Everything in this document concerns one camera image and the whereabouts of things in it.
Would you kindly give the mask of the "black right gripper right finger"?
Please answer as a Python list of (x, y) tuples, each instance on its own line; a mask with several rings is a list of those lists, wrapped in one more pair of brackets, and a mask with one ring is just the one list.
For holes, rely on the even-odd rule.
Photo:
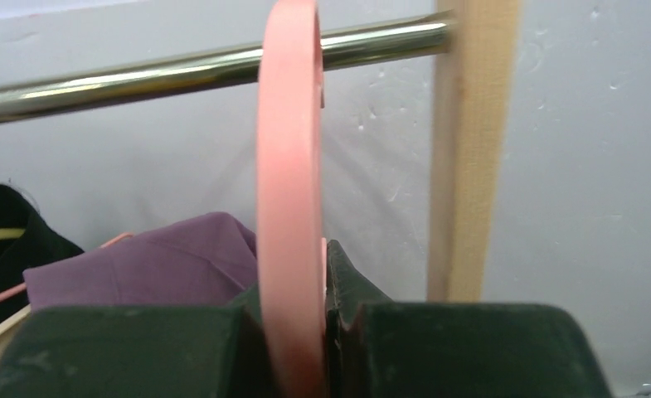
[(608, 397), (566, 311), (531, 303), (403, 303), (327, 245), (333, 397)]

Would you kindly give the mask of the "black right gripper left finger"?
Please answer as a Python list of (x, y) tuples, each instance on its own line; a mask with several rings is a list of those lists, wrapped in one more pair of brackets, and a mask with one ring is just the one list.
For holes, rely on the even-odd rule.
[(225, 306), (48, 308), (0, 360), (0, 397), (275, 397), (250, 288)]

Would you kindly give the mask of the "pink plastic hanger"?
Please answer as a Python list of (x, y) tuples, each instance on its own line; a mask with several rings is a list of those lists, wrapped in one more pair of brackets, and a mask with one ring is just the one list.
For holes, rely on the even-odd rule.
[(256, 226), (262, 321), (284, 397), (323, 397), (323, 56), (314, 1), (278, 1), (258, 76)]

